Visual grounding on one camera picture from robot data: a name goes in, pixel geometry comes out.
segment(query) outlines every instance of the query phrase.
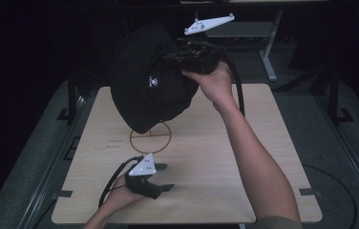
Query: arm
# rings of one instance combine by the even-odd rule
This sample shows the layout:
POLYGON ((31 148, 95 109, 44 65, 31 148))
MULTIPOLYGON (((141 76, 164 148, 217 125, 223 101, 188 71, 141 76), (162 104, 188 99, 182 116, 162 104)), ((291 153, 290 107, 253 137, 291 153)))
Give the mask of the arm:
MULTIPOLYGON (((112 189, 122 185, 125 185, 124 176, 120 176, 116 179, 112 189)), ((114 213, 142 198, 144 198, 144 196, 132 193, 126 186, 112 190, 102 206, 93 214, 87 223, 85 223, 83 228, 104 228, 114 213)))
POLYGON ((300 221, 292 188, 285 174, 256 137, 233 98, 230 71, 225 63, 208 75, 182 72, 196 80, 224 121, 257 220, 277 216, 300 221))

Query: white bracket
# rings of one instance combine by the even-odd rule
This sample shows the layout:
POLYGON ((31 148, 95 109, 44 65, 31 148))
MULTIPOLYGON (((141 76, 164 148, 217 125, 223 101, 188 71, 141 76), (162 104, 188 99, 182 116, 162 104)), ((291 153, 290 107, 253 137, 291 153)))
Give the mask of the white bracket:
POLYGON ((224 23, 227 23, 229 21, 233 21, 234 18, 235 17, 233 13, 230 13, 228 16, 225 17, 218 17, 218 18, 206 19, 201 21, 195 19, 195 23, 192 24, 192 26, 190 26, 189 28, 185 28, 184 34, 190 35, 201 31, 207 31, 217 26, 220 26, 224 23))
POLYGON ((155 173, 156 166, 153 160, 153 154, 149 154, 129 172, 129 176, 153 175, 155 173))

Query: light wood surface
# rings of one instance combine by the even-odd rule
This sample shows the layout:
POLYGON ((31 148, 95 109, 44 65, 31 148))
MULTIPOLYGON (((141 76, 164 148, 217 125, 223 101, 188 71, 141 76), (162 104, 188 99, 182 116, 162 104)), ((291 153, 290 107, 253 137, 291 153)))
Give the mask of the light wood surface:
MULTIPOLYGON (((247 120, 291 182, 302 221, 319 221, 322 213, 315 197, 300 195, 299 189, 310 185, 271 91, 265 84, 252 84, 243 85, 243 92, 247 120)), ((149 180, 176 186, 158 199, 147 198, 129 206, 110 222, 255 221, 224 124, 211 102, 198 91, 191 107, 166 123, 172 139, 167 148, 154 154, 154 159, 156 163, 167 163, 168 168, 149 180)), ((130 133, 114 105, 110 88, 100 89, 63 186, 63 190, 73 194, 58 199, 53 222, 85 223, 90 218, 117 167, 139 155, 130 144, 130 133)), ((144 142, 136 144, 152 150, 166 140, 155 138, 158 137, 142 138, 140 141, 144 142)))

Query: wire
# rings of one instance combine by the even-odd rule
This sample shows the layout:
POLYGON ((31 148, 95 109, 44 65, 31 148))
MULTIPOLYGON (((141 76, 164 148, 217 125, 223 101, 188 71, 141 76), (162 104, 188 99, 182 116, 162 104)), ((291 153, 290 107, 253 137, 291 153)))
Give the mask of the wire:
POLYGON ((230 69, 230 72, 233 76, 233 79, 236 83, 236 88, 237 88, 237 96, 239 98, 239 109, 240 112, 243 114, 243 116, 245 116, 245 107, 244 107, 244 98, 243 98, 243 87, 242 87, 242 81, 240 79, 239 73, 237 72, 236 69, 236 64, 234 63, 234 60, 232 59, 232 57, 230 56, 230 53, 223 47, 214 45, 210 42, 207 41, 198 41, 198 42, 193 42, 194 44, 198 44, 198 45, 204 45, 207 46, 211 49, 216 50, 216 52, 219 53, 219 55, 221 56, 221 59, 227 64, 227 66, 230 69))
POLYGON ((352 205, 353 205, 353 208, 354 208, 354 209, 353 209, 353 211, 354 211, 354 213, 353 213, 353 219, 352 219, 351 225, 349 226, 349 229, 354 228, 354 226, 355 226, 355 224, 356 224, 356 220, 357 220, 357 211, 358 211, 358 210, 357 210, 357 205, 356 205, 355 198, 354 198, 353 194, 349 191, 348 187, 347 187, 341 180, 339 180, 337 177, 335 177, 335 176, 329 174, 329 173, 326 172, 326 171, 323 171, 323 170, 318 169, 318 168, 316 168, 316 167, 313 167, 313 166, 311 166, 311 165, 307 165, 307 164, 302 164, 302 165, 303 165, 304 167, 307 167, 307 168, 312 169, 312 170, 316 170, 317 172, 320 172, 320 173, 322 173, 322 174, 324 174, 324 175, 326 175, 326 176, 328 176, 328 177, 334 179, 335 181, 337 181, 337 183, 339 183, 339 184, 346 190, 347 194, 349 195, 349 198, 351 199, 351 202, 352 202, 352 205))
POLYGON ((118 188, 122 188, 124 186, 126 186, 126 184, 123 184, 123 185, 117 186, 115 188, 112 188, 112 189, 109 190, 109 192, 114 191, 115 189, 118 189, 118 188))
POLYGON ((292 81, 284 84, 283 86, 279 87, 279 88, 274 88, 271 89, 272 92, 285 92, 289 89, 292 89, 293 87, 298 86, 299 84, 301 84, 302 82, 304 82, 305 80, 318 75, 319 73, 322 73, 324 70, 327 69, 327 65, 320 65, 318 67, 316 67, 314 70, 308 72, 308 73, 304 73, 301 76, 297 77, 296 79, 293 79, 292 81))
POLYGON ((128 160, 126 160, 125 162, 123 162, 119 168, 117 168, 117 170, 115 171, 115 173, 112 175, 111 179, 109 180, 108 184, 105 186, 105 189, 103 190, 101 197, 99 198, 99 203, 98 203, 98 208, 101 207, 101 205, 104 202, 104 199, 106 197, 106 195, 111 191, 110 187, 112 187, 112 185, 114 184, 117 176, 119 176, 120 172, 122 172, 122 170, 125 168, 125 166, 133 161, 136 160, 137 162, 140 162, 143 159, 143 156, 134 156, 128 160))

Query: black hat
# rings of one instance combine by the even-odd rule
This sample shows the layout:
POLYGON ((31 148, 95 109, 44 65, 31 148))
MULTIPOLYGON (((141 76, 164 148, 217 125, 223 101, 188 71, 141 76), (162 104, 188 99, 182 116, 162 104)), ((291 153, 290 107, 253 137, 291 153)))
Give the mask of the black hat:
POLYGON ((132 31, 117 48, 111 94, 120 115, 135 132, 144 134, 190 106, 198 83, 162 60, 179 50, 162 24, 132 31))

